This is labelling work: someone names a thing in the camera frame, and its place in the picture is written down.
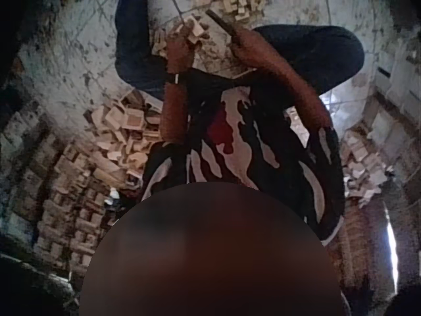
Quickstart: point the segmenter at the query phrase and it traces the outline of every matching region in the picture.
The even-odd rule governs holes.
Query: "hand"
[[[192,21],[187,21],[181,30],[171,32],[166,41],[168,56],[168,72],[177,74],[189,70],[195,58],[195,46],[188,40],[194,27]]]
[[[242,63],[253,68],[272,70],[284,61],[279,53],[258,32],[234,26],[239,45],[232,43],[231,50]]]

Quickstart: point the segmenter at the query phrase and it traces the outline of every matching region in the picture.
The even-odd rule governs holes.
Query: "dark jeans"
[[[120,0],[116,12],[118,75],[133,87],[164,99],[166,59],[152,56],[147,0]],[[270,25],[256,28],[279,54],[321,95],[355,75],[364,63],[357,37],[337,26]],[[192,69],[187,79],[189,103],[236,86],[248,85],[255,97],[279,110],[293,105],[275,78],[256,73],[231,80]]]

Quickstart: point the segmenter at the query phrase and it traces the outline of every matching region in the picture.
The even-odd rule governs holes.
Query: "shirt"
[[[190,118],[184,145],[152,147],[142,200],[180,184],[242,184],[287,205],[326,245],[345,208],[337,134],[321,128],[305,148],[288,122],[269,115],[250,90],[226,90],[204,102]]]

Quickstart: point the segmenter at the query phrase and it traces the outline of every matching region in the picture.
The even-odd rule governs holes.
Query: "opening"
[[[390,254],[391,254],[391,261],[392,261],[392,273],[393,273],[393,284],[395,286],[395,294],[397,293],[397,279],[399,277],[397,271],[397,254],[396,254],[396,239],[395,234],[393,233],[392,225],[390,223],[390,216],[387,207],[384,207],[384,212],[386,214],[387,219],[387,236],[389,238],[389,247],[390,247]]]

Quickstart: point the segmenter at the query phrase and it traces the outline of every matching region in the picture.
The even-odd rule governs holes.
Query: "person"
[[[319,95],[362,68],[354,34],[335,26],[235,26],[233,54],[257,71],[230,80],[192,68],[188,23],[168,38],[168,60],[153,56],[147,0],[120,0],[116,29],[119,76],[164,101],[163,141],[149,154],[142,199],[179,184],[231,182],[284,203],[324,245],[335,236],[343,221],[343,173]],[[284,118],[293,105],[310,134],[306,148]]]

